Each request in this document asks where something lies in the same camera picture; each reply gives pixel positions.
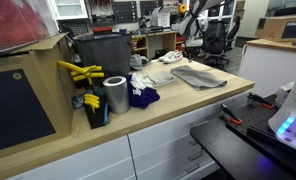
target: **wooden countertop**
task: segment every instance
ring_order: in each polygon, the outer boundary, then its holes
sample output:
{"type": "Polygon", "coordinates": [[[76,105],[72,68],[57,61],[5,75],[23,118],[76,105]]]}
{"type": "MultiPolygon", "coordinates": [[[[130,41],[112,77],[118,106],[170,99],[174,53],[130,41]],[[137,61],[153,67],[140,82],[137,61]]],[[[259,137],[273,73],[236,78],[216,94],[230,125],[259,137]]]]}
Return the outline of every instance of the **wooden countertop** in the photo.
{"type": "Polygon", "coordinates": [[[145,37],[149,37],[149,36],[156,36],[156,35],[164,35],[164,34],[174,34],[174,33],[178,33],[179,31],[172,31],[172,30],[166,30],[163,32],[157,32],[157,33],[148,33],[148,34],[141,34],[141,35],[132,35],[132,38],[145,38],[145,37]]]}
{"type": "Polygon", "coordinates": [[[144,70],[137,72],[146,76],[161,71],[170,72],[171,68],[180,65],[189,65],[195,70],[210,72],[219,79],[227,80],[228,84],[220,88],[197,91],[175,76],[173,83],[156,88],[157,93],[160,95],[159,101],[150,104],[146,109],[131,108],[127,113],[122,115],[110,114],[110,124],[96,129],[90,129],[84,110],[78,109],[74,113],[73,131],[70,136],[0,158],[0,179],[20,174],[46,163],[86,150],[169,118],[236,95],[254,86],[254,83],[251,81],[197,62],[188,63],[187,59],[169,65],[155,60],[152,64],[144,67],[144,70]]]}
{"type": "Polygon", "coordinates": [[[247,45],[296,52],[296,46],[292,45],[292,42],[275,42],[267,39],[257,39],[247,41],[247,45]]]}

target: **folded gray towel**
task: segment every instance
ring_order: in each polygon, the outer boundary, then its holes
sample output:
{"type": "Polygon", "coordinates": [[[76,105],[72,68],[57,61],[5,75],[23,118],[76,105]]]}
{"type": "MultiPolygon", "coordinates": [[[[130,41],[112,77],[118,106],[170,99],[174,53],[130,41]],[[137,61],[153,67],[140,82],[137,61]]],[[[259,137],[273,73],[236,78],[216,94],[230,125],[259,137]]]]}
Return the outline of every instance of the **folded gray towel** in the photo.
{"type": "Polygon", "coordinates": [[[154,82],[153,84],[154,87],[159,87],[159,86],[163,86],[171,82],[174,82],[173,75],[165,71],[162,71],[156,74],[151,74],[147,76],[147,78],[149,78],[152,82],[154,82]]]}
{"type": "Polygon", "coordinates": [[[196,71],[189,66],[171,69],[171,73],[186,81],[197,90],[225,86],[227,81],[219,80],[209,72],[196,71]]]}

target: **pegboard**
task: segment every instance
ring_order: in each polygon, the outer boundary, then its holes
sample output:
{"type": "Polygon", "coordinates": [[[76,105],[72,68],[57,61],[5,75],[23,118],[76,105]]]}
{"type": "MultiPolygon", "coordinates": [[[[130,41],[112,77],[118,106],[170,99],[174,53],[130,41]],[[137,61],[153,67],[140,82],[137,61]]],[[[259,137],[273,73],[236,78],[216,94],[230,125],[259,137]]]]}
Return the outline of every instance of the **pegboard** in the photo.
{"type": "Polygon", "coordinates": [[[130,23],[138,20],[136,1],[113,2],[112,9],[116,23],[130,23]]]}
{"type": "Polygon", "coordinates": [[[160,1],[140,1],[141,16],[151,15],[152,11],[160,6],[160,1]]]}
{"type": "Polygon", "coordinates": [[[64,21],[59,22],[61,27],[68,27],[74,32],[74,35],[78,34],[87,34],[89,32],[87,22],[84,20],[81,21],[64,21]]]}

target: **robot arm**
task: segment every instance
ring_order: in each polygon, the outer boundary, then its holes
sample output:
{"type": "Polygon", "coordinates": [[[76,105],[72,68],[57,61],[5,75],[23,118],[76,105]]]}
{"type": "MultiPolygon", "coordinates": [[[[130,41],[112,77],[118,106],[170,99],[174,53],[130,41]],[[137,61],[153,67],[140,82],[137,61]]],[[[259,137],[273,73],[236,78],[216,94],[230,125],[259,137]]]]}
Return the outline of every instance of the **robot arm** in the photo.
{"type": "MultiPolygon", "coordinates": [[[[197,0],[193,7],[189,9],[184,20],[179,25],[179,33],[184,37],[194,36],[198,30],[199,23],[196,19],[203,11],[219,5],[223,0],[197,0]]],[[[207,29],[207,23],[204,23],[204,29],[207,29]]]]}

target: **yellow clamp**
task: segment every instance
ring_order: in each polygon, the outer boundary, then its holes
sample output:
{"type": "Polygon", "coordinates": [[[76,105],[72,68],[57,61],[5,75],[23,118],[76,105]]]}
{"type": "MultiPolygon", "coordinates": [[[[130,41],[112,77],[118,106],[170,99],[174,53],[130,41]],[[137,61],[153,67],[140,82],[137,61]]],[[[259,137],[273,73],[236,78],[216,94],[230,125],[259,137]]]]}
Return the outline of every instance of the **yellow clamp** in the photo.
{"type": "Polygon", "coordinates": [[[85,94],[84,103],[91,106],[92,111],[95,113],[95,108],[99,108],[99,97],[92,94],[85,94]]]}
{"type": "Polygon", "coordinates": [[[104,77],[104,73],[102,72],[93,73],[93,71],[101,71],[102,70],[101,66],[89,66],[89,67],[81,68],[61,60],[58,61],[58,64],[72,70],[71,75],[75,76],[73,77],[74,81],[79,81],[87,78],[89,84],[92,85],[91,78],[104,77]]]}
{"type": "Polygon", "coordinates": [[[185,4],[180,4],[179,6],[178,6],[178,11],[179,11],[179,13],[181,13],[181,14],[184,14],[185,12],[186,12],[186,5],[185,4]]]}

